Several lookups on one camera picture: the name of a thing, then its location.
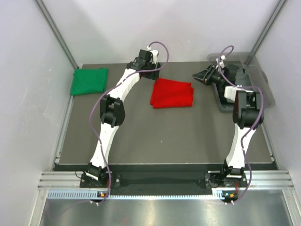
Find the red t shirt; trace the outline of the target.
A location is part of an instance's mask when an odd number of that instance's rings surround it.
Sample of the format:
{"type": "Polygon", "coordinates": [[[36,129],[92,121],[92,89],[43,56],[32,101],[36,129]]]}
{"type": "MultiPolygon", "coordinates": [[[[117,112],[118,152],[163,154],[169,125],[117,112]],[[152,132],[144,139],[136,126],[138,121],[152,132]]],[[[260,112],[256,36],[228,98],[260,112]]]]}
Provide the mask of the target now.
{"type": "Polygon", "coordinates": [[[154,83],[150,105],[154,109],[192,107],[193,93],[191,82],[160,78],[154,83]]]}

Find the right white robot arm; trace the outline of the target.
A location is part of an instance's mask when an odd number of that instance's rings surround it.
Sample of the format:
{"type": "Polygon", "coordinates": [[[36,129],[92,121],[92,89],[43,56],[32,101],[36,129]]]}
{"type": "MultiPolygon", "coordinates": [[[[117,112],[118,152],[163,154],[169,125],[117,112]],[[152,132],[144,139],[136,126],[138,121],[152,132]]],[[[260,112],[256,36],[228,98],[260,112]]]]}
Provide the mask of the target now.
{"type": "Polygon", "coordinates": [[[209,65],[192,77],[206,86],[216,85],[222,90],[223,98],[233,103],[235,131],[230,152],[220,172],[206,174],[207,186],[217,188],[245,182],[245,170],[252,169],[246,153],[253,135],[264,120],[262,91],[252,86],[244,68],[236,65],[209,65]]]}

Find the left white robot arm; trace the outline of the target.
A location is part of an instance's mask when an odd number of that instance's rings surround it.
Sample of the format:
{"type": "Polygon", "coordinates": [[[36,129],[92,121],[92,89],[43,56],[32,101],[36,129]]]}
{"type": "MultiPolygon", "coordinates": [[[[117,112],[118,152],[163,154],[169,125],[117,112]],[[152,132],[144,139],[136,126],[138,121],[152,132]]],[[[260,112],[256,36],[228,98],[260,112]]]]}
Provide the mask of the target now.
{"type": "Polygon", "coordinates": [[[160,67],[157,50],[151,47],[141,49],[138,57],[127,64],[117,84],[102,94],[99,100],[101,126],[100,131],[96,132],[98,143],[90,163],[82,174],[81,187],[105,188],[110,182],[108,155],[114,136],[126,116],[124,100],[142,77],[157,80],[160,67]]]}

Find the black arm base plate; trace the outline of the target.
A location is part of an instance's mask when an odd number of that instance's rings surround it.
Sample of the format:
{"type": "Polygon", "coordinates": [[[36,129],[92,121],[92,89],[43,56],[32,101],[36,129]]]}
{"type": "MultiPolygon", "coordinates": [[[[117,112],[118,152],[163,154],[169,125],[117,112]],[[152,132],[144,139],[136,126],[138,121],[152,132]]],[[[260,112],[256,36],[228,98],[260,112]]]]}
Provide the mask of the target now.
{"type": "Polygon", "coordinates": [[[242,178],[223,178],[220,172],[185,171],[185,172],[113,172],[111,178],[108,174],[102,174],[99,180],[90,177],[87,173],[81,176],[81,188],[116,188],[121,189],[133,186],[168,186],[180,188],[194,186],[199,188],[218,188],[247,186],[246,176],[242,178]]]}

